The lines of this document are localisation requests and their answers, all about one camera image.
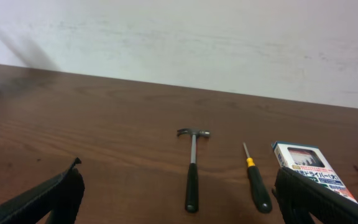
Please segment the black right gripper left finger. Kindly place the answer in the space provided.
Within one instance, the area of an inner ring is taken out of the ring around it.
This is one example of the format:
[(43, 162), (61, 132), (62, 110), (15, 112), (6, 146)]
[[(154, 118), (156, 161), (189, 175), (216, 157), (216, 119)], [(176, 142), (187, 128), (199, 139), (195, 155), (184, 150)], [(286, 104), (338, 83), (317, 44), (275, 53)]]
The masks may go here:
[(0, 204), (0, 224), (37, 223), (48, 216), (47, 223), (74, 223), (85, 192), (75, 158), (64, 172)]

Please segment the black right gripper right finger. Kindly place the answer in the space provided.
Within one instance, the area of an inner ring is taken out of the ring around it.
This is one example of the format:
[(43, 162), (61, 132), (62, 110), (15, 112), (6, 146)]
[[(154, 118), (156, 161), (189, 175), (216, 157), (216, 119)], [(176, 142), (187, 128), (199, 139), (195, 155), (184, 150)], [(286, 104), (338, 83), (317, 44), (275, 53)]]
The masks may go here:
[(278, 170), (272, 192), (286, 224), (314, 223), (312, 217), (322, 223), (358, 224), (358, 204), (287, 167)]

